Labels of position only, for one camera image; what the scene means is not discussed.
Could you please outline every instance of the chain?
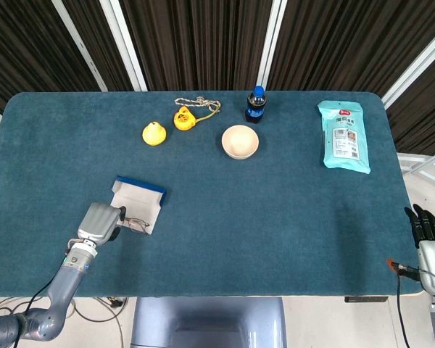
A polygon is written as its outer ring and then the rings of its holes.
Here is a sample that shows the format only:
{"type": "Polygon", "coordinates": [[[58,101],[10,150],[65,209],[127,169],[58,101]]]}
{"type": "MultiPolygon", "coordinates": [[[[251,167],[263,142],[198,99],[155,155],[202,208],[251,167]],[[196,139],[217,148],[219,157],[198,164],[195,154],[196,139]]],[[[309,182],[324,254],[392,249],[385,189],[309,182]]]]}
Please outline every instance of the chain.
{"type": "Polygon", "coordinates": [[[177,105],[182,105],[183,107],[208,107],[208,109],[213,113],[219,112],[220,109],[220,101],[207,100],[203,96],[198,96],[196,100],[177,98],[174,102],[177,105]]]}

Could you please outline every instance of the eyeglasses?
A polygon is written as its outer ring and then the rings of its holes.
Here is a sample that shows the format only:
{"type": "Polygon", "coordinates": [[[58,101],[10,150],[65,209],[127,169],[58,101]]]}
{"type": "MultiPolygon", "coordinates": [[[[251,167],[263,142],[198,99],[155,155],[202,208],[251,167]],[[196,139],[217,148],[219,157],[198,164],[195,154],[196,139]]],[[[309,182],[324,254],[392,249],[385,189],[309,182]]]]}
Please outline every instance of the eyeglasses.
{"type": "Polygon", "coordinates": [[[134,233],[142,233],[149,235],[148,232],[146,232],[146,228],[150,226],[149,223],[146,223],[142,219],[135,219],[131,217],[125,217],[124,221],[127,221],[129,229],[134,233]]]}

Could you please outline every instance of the light blue package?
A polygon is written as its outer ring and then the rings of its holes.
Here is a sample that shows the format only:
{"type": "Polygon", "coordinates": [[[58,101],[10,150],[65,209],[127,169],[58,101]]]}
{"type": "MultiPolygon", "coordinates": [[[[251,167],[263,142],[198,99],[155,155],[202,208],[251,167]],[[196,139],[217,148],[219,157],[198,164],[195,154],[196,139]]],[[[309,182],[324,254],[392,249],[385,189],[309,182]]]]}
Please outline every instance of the light blue package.
{"type": "Polygon", "coordinates": [[[324,132],[324,165],[370,173],[363,109],[352,101],[318,104],[324,132]]]}

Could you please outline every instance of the white bowl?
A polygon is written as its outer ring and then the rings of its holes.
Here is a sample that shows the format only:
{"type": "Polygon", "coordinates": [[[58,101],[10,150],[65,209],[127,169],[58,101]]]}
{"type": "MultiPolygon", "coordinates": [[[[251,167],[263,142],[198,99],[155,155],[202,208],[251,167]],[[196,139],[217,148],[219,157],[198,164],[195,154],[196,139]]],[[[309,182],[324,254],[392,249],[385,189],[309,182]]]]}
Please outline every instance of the white bowl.
{"type": "Polygon", "coordinates": [[[250,157],[260,144],[256,132],[245,125],[233,125],[227,128],[222,142],[225,153],[236,160],[250,157]]]}

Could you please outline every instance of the blue bottle cap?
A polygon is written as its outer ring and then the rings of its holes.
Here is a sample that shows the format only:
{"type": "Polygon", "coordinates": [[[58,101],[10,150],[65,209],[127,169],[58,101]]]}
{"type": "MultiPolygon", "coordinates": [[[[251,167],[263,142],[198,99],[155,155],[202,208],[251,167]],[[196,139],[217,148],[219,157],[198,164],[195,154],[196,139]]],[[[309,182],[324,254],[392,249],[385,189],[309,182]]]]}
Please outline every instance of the blue bottle cap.
{"type": "Polygon", "coordinates": [[[264,88],[262,86],[256,86],[256,87],[254,87],[253,88],[253,94],[254,94],[254,96],[257,96],[259,98],[264,96],[264,88]]]}

